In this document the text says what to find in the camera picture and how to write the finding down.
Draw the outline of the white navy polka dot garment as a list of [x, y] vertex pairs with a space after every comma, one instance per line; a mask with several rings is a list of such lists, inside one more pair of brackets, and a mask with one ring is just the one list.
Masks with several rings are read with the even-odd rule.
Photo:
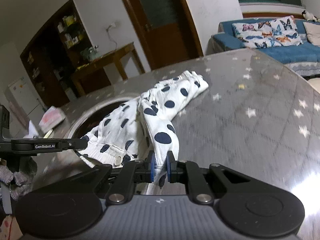
[[77, 152], [89, 167], [95, 162], [123, 167], [128, 161], [155, 154], [155, 181], [144, 191], [150, 194], [163, 186], [167, 152], [178, 157], [180, 143], [173, 118], [209, 87], [202, 75], [184, 71], [160, 81], [140, 96], [125, 102], [100, 120], [83, 137], [88, 144]]

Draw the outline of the white refrigerator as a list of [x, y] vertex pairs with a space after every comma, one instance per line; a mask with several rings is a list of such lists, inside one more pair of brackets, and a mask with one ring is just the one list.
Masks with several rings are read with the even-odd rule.
[[39, 98], [31, 91], [26, 78], [22, 76], [8, 85], [5, 96], [11, 111], [20, 124], [28, 130], [31, 122], [37, 133], [42, 136], [43, 132], [39, 123], [44, 115], [44, 107]]

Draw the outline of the pink white plastic bag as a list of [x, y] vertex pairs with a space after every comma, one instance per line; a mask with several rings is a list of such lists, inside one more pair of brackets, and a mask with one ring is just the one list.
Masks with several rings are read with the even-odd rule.
[[58, 124], [65, 120], [66, 115], [60, 109], [54, 106], [50, 107], [46, 113], [44, 113], [42, 119], [40, 120], [39, 127], [43, 133], [49, 132], [54, 129]]

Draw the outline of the dark wooden shelf cabinet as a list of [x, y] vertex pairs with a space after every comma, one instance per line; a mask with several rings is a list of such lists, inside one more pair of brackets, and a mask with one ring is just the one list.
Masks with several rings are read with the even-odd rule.
[[61, 107], [80, 96], [72, 76], [88, 63], [84, 51], [91, 47], [74, 0], [58, 9], [27, 44], [20, 58], [47, 107]]

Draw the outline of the grey star pattern tablecloth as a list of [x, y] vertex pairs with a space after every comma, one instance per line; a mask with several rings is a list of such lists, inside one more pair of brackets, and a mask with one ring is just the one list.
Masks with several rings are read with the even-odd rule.
[[157, 82], [195, 71], [208, 89], [173, 120], [179, 158], [224, 166], [286, 189], [305, 208], [301, 239], [319, 239], [319, 92], [269, 56], [249, 49], [167, 66], [63, 106], [53, 137], [71, 137], [97, 109], [130, 100]]

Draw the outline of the glass jar on table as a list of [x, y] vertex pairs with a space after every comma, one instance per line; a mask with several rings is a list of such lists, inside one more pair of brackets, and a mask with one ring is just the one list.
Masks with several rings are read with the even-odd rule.
[[87, 61], [93, 61], [93, 60], [99, 58], [100, 53], [99, 53], [98, 48], [99, 48], [99, 46], [96, 45], [94, 47], [89, 47], [89, 48], [86, 48], [85, 50], [83, 50], [81, 52], [83, 59], [87, 60]]

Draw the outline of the wooden side table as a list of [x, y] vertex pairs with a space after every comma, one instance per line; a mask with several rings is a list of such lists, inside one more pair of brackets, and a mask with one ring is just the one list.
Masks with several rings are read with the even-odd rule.
[[121, 59], [129, 53], [132, 53], [133, 58], [135, 59], [135, 61], [137, 63], [137, 69], [138, 69], [139, 74], [144, 74], [145, 69], [144, 69], [142, 62], [137, 54], [134, 43], [131, 42], [131, 43], [126, 44], [126, 45], [124, 45], [114, 51], [111, 51], [111, 52], [108, 52], [107, 54], [104, 54], [103, 56], [93, 60], [89, 64], [85, 64], [85, 65], [82, 65], [81, 67], [78, 67], [76, 69], [74, 75], [72, 76], [72, 80], [73, 80], [73, 83], [74, 83], [77, 91], [79, 92], [79, 94], [81, 96], [84, 96], [87, 94], [84, 91], [84, 89], [80, 83], [80, 80], [83, 77], [85, 77], [89, 74], [93, 74], [97, 70], [101, 70], [110, 64], [114, 64], [118, 73], [120, 74], [121, 78], [123, 80], [127, 80], [128, 77], [125, 72], [124, 66], [121, 62]]

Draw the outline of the brown wooden door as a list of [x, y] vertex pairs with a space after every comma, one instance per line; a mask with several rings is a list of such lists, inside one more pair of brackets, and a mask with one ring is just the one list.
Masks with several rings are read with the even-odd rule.
[[152, 70], [203, 56], [186, 0], [122, 0]]

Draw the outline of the blue sofa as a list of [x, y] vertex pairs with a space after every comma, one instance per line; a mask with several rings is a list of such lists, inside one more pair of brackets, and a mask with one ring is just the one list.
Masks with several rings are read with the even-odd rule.
[[244, 18], [219, 23], [219, 31], [210, 38], [213, 52], [251, 48], [283, 63], [305, 78], [319, 76], [319, 39], [308, 39], [307, 25], [319, 23], [281, 18]]

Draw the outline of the butterfly print pillow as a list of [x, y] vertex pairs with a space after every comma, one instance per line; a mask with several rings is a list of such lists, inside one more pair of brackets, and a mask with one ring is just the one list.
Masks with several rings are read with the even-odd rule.
[[258, 23], [233, 23], [232, 28], [236, 38], [247, 48], [264, 49], [303, 44], [292, 15]]

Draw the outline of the beige cushion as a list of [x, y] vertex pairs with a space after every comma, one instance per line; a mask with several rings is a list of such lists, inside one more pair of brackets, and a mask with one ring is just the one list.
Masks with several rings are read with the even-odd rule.
[[320, 46], [320, 25], [304, 22], [304, 28], [308, 41], [314, 46]]

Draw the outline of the plush toy on sofa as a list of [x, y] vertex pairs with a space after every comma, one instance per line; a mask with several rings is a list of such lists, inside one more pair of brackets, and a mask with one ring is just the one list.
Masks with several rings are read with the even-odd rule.
[[311, 22], [319, 22], [320, 21], [319, 17], [316, 17], [314, 14], [312, 14], [311, 12], [308, 12], [306, 10], [302, 11], [302, 16], [304, 17], [304, 19], [306, 21], [311, 21]]

